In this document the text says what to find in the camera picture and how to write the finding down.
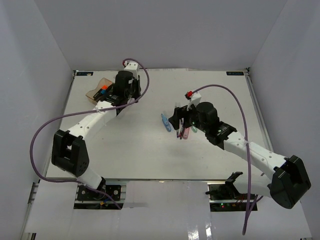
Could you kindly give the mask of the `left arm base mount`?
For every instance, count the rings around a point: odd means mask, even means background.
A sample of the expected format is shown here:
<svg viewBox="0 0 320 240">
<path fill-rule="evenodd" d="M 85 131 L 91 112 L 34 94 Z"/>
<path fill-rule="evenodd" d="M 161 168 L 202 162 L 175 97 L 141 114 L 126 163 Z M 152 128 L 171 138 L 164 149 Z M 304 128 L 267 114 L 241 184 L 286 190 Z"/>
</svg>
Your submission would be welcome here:
<svg viewBox="0 0 320 240">
<path fill-rule="evenodd" d="M 84 185 L 77 188 L 73 208 L 76 210 L 121 210 L 124 199 L 121 197 L 121 185 L 106 185 L 100 190 L 109 195 L 118 206 L 105 194 L 89 190 Z"/>
</svg>

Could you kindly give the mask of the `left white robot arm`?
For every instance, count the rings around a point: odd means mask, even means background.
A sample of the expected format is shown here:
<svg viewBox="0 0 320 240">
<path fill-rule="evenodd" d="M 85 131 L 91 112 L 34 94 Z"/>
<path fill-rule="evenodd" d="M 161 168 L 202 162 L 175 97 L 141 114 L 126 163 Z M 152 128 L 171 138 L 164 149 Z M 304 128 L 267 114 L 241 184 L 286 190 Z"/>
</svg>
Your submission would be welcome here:
<svg viewBox="0 0 320 240">
<path fill-rule="evenodd" d="M 58 130 L 54 134 L 51 163 L 88 186 L 90 196 L 99 200 L 105 196 L 106 187 L 103 177 L 89 167 L 86 143 L 124 109 L 115 107 L 129 104 L 141 96 L 138 71 L 120 70 L 115 82 L 101 83 L 87 96 L 96 103 L 94 112 L 68 130 Z"/>
</svg>

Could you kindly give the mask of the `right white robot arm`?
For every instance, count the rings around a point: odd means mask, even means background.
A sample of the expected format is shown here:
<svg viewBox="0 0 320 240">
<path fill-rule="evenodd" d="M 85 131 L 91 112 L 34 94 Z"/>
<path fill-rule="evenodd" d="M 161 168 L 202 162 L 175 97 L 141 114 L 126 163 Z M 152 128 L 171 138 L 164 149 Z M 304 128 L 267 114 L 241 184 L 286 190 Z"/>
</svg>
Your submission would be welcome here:
<svg viewBox="0 0 320 240">
<path fill-rule="evenodd" d="M 311 188 L 304 162 L 296 155 L 285 157 L 250 142 L 237 129 L 218 117 L 210 102 L 176 107 L 168 119 L 175 130 L 183 123 L 184 128 L 195 127 L 204 133 L 214 146 L 235 154 L 259 169 L 270 179 L 266 192 L 278 205 L 292 209 Z"/>
</svg>

